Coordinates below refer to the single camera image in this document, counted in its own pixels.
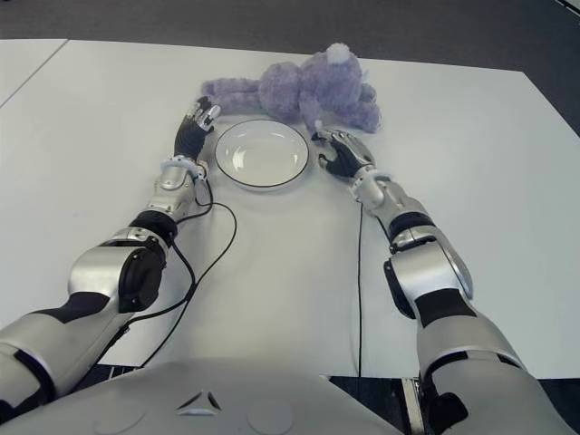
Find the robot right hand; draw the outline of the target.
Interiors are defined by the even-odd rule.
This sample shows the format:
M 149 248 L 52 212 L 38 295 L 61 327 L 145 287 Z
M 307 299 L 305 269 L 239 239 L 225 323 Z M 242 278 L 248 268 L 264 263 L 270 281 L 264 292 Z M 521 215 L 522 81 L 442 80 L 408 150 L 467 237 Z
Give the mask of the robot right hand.
M 311 140 L 319 148 L 319 166 L 338 178 L 354 179 L 360 169 L 375 165 L 368 148 L 347 131 L 319 130 Z

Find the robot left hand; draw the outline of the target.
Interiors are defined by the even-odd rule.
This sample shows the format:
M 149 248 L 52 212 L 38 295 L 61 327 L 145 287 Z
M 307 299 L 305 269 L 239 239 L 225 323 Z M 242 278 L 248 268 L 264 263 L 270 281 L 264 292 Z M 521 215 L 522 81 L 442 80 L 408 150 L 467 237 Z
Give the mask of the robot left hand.
M 179 125 L 174 140 L 174 155 L 197 160 L 220 113 L 221 107 L 214 104 L 208 96 L 197 99 Z

